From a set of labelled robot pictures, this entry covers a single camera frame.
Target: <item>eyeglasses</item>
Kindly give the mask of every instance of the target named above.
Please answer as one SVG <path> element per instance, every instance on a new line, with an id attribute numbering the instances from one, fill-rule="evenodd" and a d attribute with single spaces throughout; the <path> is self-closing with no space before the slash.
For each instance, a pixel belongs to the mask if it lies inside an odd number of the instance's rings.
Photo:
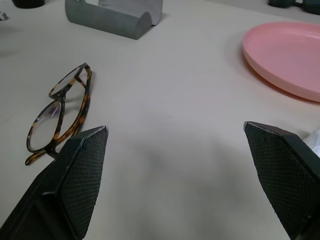
<path id="1" fill-rule="evenodd" d="M 49 98 L 53 99 L 53 102 L 35 119 L 26 139 L 26 148 L 33 154 L 26 159 L 25 165 L 32 164 L 46 153 L 55 159 L 58 155 L 57 146 L 69 136 L 78 134 L 89 110 L 91 77 L 92 71 L 88 64 L 84 63 L 67 74 L 49 92 Z M 67 93 L 76 84 L 84 87 L 84 93 L 82 91 L 80 98 L 70 98 Z M 76 99 L 82 99 L 76 109 L 77 115 L 67 123 L 66 130 L 60 135 L 66 113 L 66 103 L 68 106 L 72 100 Z"/>

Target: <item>white table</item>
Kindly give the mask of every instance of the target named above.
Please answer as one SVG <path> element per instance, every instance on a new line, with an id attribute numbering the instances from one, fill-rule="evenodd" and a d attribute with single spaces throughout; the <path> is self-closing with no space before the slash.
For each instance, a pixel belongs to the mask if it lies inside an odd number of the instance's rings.
<path id="1" fill-rule="evenodd" d="M 85 239 L 289 239 L 243 123 L 305 136 L 319 127 L 320 108 L 261 82 L 241 41 L 256 25 L 291 19 L 166 0 L 161 23 L 132 40 L 68 22 L 63 0 L 30 10 L 2 0 L 0 10 L 10 17 L 0 22 L 0 225 L 52 161 L 25 166 L 32 122 L 52 86 L 87 62 L 95 77 L 83 129 L 107 125 L 110 135 Z"/>

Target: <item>pink plate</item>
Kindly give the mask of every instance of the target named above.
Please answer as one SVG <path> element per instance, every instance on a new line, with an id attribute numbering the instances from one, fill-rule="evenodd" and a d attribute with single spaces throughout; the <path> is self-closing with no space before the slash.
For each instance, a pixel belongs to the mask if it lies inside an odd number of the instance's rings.
<path id="1" fill-rule="evenodd" d="M 320 25 L 259 25 L 246 33 L 243 53 L 251 67 L 273 85 L 320 102 Z"/>

